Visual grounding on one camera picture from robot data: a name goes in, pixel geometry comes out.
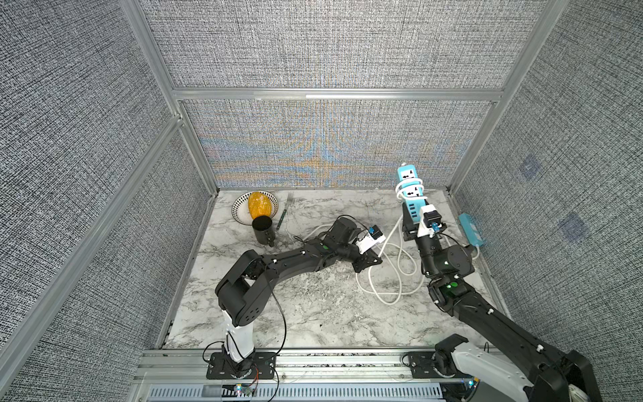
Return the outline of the teal power strip with sockets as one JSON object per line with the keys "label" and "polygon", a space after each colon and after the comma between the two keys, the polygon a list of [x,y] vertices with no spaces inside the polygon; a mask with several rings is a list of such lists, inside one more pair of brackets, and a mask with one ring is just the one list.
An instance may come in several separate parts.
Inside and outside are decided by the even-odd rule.
{"label": "teal power strip with sockets", "polygon": [[395,187],[396,197],[403,201],[415,224],[421,221],[420,210],[426,205],[425,186],[414,165],[405,164],[398,168],[399,182]]}

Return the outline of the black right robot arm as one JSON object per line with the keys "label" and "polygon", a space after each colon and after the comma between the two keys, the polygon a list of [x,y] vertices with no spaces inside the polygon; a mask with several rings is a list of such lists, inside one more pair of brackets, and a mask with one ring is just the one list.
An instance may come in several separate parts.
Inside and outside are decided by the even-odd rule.
{"label": "black right robot arm", "polygon": [[591,362],[575,350],[562,352],[498,311],[465,281],[475,269],[474,246],[440,244],[446,223],[432,204],[402,207],[401,233],[414,241],[431,301],[444,313],[480,333],[501,357],[483,352],[465,337],[451,335],[435,345],[433,369],[450,377],[471,375],[514,401],[600,401]]}

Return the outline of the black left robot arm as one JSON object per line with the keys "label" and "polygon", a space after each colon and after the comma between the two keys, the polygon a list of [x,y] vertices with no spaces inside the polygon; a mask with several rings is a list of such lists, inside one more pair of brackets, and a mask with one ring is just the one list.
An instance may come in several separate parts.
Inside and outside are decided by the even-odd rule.
{"label": "black left robot arm", "polygon": [[215,288],[226,322],[222,347],[226,363],[242,374],[251,369],[256,352],[253,323],[277,285],[338,261],[349,262],[356,273],[380,265],[383,260],[373,248],[386,239],[378,226],[360,227],[342,215],[326,233],[303,241],[298,249],[277,255],[260,255],[254,250],[242,254]]}

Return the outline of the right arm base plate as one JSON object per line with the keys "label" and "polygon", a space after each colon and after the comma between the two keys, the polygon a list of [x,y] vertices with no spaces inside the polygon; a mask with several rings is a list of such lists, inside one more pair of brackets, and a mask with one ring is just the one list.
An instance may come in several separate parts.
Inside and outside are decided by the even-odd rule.
{"label": "right arm base plate", "polygon": [[400,358],[400,363],[410,370],[414,380],[472,380],[473,377],[455,368],[440,368],[434,351],[408,352]]}

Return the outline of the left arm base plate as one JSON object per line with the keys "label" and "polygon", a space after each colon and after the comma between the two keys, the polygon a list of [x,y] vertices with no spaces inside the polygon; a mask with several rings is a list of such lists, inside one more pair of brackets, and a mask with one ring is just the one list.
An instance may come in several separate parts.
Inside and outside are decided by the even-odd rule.
{"label": "left arm base plate", "polygon": [[234,362],[225,352],[209,355],[206,372],[207,380],[273,380],[275,378],[276,355],[274,353],[252,353],[242,362]]}

